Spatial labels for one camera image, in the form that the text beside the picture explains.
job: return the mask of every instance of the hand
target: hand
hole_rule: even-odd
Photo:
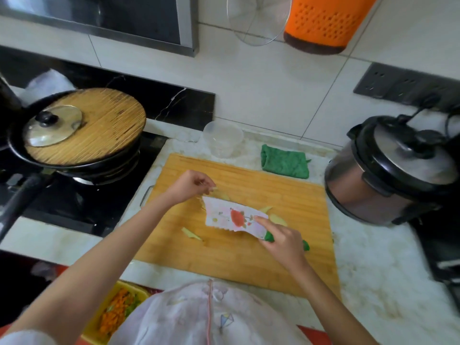
[[[215,187],[216,184],[206,174],[189,169],[166,190],[165,195],[176,205],[197,195],[208,195]]]
[[[255,220],[271,232],[275,239],[275,242],[260,240],[260,243],[286,270],[293,274],[308,265],[300,232],[272,223],[266,218],[255,217]]]

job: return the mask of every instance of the power socket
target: power socket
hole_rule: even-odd
[[[433,110],[444,112],[460,103],[460,81],[381,63],[371,64],[353,92],[415,107],[436,93],[441,99]]]

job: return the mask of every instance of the marble countertop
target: marble countertop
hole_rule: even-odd
[[[120,224],[140,210],[142,197],[154,185],[171,153],[261,170],[263,144],[306,153],[309,182],[323,184],[324,169],[336,151],[318,145],[254,131],[245,131],[237,155],[221,160],[212,156],[201,132],[157,121],[146,131],[170,137]],[[397,227],[365,225],[342,214],[328,200],[342,299],[350,311],[381,344],[453,344],[460,339],[460,318],[443,284],[435,282],[421,248],[407,224]],[[0,249],[71,265],[101,240],[100,237],[20,218]],[[121,278],[152,288],[170,289],[207,278],[186,271],[133,260]],[[252,292],[294,323],[323,329],[306,299],[233,283]]]

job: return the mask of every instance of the orange hanging basket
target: orange hanging basket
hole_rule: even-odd
[[[293,0],[284,40],[309,53],[340,53],[375,1]]]

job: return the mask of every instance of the person's right hand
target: person's right hand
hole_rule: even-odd
[[[255,220],[271,232],[275,239],[275,242],[260,240],[260,243],[286,270],[292,274],[308,264],[300,232],[262,217],[255,217]]]

